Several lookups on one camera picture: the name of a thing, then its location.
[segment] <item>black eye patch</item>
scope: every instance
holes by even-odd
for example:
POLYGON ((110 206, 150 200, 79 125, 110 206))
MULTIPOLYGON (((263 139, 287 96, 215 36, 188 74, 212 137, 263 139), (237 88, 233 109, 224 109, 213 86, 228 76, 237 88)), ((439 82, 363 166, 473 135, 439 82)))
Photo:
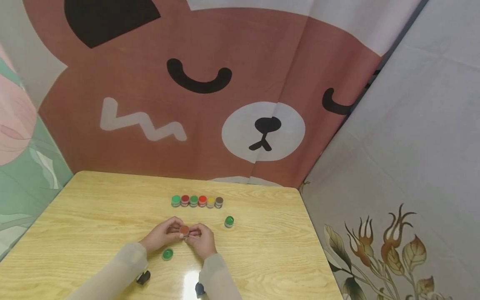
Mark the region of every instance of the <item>black eye patch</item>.
POLYGON ((334 92, 333 88, 328 88, 325 91, 324 97, 322 99, 323 107, 326 110, 333 112, 334 114, 337 114, 337 115, 343 115, 343 116, 348 115, 353 105, 345 106, 345 105, 336 103, 335 101, 333 101, 333 98, 332 98, 333 92, 334 92))
POLYGON ((170 77, 179 86, 189 91, 199 94, 210 94, 218 92, 225 88, 232 79, 232 71, 229 68, 218 70, 216 78, 209 82, 200 82, 188 77, 183 71, 183 65, 178 59, 169 59, 167 61, 167 70, 170 77))
POLYGON ((65 0, 64 9, 70 28, 89 48, 160 18, 152 0, 65 0))

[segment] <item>green bottle cap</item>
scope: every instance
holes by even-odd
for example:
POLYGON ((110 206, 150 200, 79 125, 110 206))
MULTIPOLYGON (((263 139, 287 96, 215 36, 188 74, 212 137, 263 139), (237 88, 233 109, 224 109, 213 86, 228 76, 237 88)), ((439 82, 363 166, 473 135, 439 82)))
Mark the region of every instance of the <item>green bottle cap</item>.
POLYGON ((178 195, 172 197, 172 203, 180 203, 181 198, 178 195))
POLYGON ((162 259, 164 261, 169 261, 170 259, 172 259, 172 256, 173 256, 172 248, 166 248, 165 251, 163 251, 162 253, 162 259))
POLYGON ((190 203, 197 203, 197 202, 198 202, 198 197, 197 196, 190 197, 190 203))
POLYGON ((232 216, 228 216, 228 217, 225 219, 225 224, 227 224, 227 225, 233 225, 233 217, 232 217, 232 216))

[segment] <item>wooden table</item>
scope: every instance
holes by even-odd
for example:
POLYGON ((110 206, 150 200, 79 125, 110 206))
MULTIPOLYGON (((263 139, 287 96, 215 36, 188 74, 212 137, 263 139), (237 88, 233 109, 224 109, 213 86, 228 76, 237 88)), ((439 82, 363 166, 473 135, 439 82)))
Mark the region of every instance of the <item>wooden table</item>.
MULTIPOLYGON (((129 241, 178 216, 215 233, 217 250, 246 299, 342 299, 297 190, 83 171, 0 263, 2 299, 63 299, 129 241), (173 195, 221 196, 221 209, 170 205, 173 195), (235 218, 232 228, 225 218, 235 218)), ((202 264, 184 242, 149 257, 150 282, 121 299, 196 299, 202 264)))

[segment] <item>black object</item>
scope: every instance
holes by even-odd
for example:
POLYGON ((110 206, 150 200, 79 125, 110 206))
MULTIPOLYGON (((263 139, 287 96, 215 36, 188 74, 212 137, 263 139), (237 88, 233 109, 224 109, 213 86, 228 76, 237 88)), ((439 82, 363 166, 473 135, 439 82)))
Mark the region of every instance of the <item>black object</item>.
POLYGON ((266 140, 267 133, 277 131, 280 127, 282 127, 282 122, 276 117, 258 119, 255 121, 255 128, 260 131, 260 133, 263 133, 262 139, 248 148, 254 151, 263 147, 265 151, 272 151, 272 147, 266 140))
POLYGON ((137 283, 139 285, 144 285, 150 279, 150 271, 146 271, 145 273, 141 274, 140 277, 137 279, 137 283))
POLYGON ((65 0, 72 31, 89 48, 160 18, 152 0, 65 0))
POLYGON ((167 61, 167 71, 179 86, 198 94, 218 92, 225 88, 232 79, 232 71, 229 68, 221 68, 214 80, 209 82, 196 81, 185 74, 183 64, 178 59, 167 61))
POLYGON ((335 103, 332 98, 334 91, 335 90, 333 88, 328 88, 325 91, 324 97, 322 99, 323 107, 326 110, 333 112, 334 114, 337 114, 337 115, 343 115, 343 116, 348 115, 353 105, 345 106, 345 105, 335 103))
POLYGON ((205 294, 205 289, 203 284, 201 284, 200 282, 197 282, 197 284, 195 285, 195 291, 197 292, 197 298, 200 298, 203 294, 205 294))

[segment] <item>bear nose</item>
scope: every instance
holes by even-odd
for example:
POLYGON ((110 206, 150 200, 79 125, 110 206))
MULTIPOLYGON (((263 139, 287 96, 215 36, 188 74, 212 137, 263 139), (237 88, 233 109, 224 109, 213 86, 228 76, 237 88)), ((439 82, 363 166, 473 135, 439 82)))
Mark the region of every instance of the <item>bear nose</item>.
POLYGON ((280 127, 282 127, 282 122, 276 117, 259 118, 255 121, 255 128, 262 134, 277 131, 280 127))

